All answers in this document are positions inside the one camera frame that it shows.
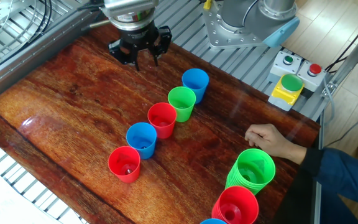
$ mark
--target red cup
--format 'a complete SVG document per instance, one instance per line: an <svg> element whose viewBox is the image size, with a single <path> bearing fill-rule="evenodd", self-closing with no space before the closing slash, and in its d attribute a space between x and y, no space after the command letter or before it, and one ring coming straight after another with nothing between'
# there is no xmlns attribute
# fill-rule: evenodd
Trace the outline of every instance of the red cup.
<svg viewBox="0 0 358 224"><path fill-rule="evenodd" d="M212 209L212 218L228 224L251 224L258 217L259 206L255 195L241 186L224 190Z"/></svg>
<svg viewBox="0 0 358 224"><path fill-rule="evenodd" d="M171 136L173 132L177 111L169 103L156 103L149 109L147 118L155 128L157 137L165 139Z"/></svg>
<svg viewBox="0 0 358 224"><path fill-rule="evenodd" d="M140 174L140 155L133 147L119 147L109 156L109 168L124 183L132 183Z"/></svg>

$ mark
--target blue sleeve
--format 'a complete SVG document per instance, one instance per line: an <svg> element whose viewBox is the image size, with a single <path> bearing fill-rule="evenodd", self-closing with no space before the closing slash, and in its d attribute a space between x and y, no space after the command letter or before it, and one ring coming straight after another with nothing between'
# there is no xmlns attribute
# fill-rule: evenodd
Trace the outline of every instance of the blue sleeve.
<svg viewBox="0 0 358 224"><path fill-rule="evenodd" d="M304 163L307 167L303 168L323 187L358 202L358 159L337 149L308 149Z"/></svg>

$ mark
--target metal bracket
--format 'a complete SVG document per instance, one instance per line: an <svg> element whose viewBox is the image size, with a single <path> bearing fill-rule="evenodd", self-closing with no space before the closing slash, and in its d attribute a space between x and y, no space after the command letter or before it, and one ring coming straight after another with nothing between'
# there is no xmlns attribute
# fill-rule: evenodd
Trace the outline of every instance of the metal bracket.
<svg viewBox="0 0 358 224"><path fill-rule="evenodd" d="M334 92L336 91L336 89L338 88L338 85L333 83L333 82L329 82L327 84L327 88L329 90L329 92L331 93L331 96L334 94ZM324 88L323 91L321 92L321 96L327 98L328 97L328 92L327 89Z"/></svg>
<svg viewBox="0 0 358 224"><path fill-rule="evenodd" d="M6 20L6 17L12 17L23 9L29 7L34 0L13 0L11 13L9 13L11 1L10 0L0 0L0 23L3 23Z"/></svg>

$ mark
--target wooden tabletop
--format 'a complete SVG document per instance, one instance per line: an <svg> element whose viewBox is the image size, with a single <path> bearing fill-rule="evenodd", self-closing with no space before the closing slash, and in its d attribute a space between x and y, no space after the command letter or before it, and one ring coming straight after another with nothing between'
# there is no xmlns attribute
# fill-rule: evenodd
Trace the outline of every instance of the wooden tabletop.
<svg viewBox="0 0 358 224"><path fill-rule="evenodd" d="M90 223L200 223L224 190L239 153L250 148L251 124L272 123L288 139L311 146L319 126L267 103L268 96L172 44L154 66L147 52L140 71L110 56L113 26L79 38L0 96L0 147ZM158 140L125 184L108 168L110 153L126 146L126 131L147 122L167 102L183 72L205 70L210 83L191 118ZM276 175L257 194L257 223L268 223L297 172L273 158Z"/></svg>

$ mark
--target red button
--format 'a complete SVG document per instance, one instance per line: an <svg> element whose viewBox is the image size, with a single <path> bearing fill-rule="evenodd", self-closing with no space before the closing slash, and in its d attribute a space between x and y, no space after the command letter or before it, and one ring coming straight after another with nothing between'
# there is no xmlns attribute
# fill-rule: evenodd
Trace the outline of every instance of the red button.
<svg viewBox="0 0 358 224"><path fill-rule="evenodd" d="M321 67L318 64L312 64L310 65L309 70L313 74L319 74L321 72Z"/></svg>

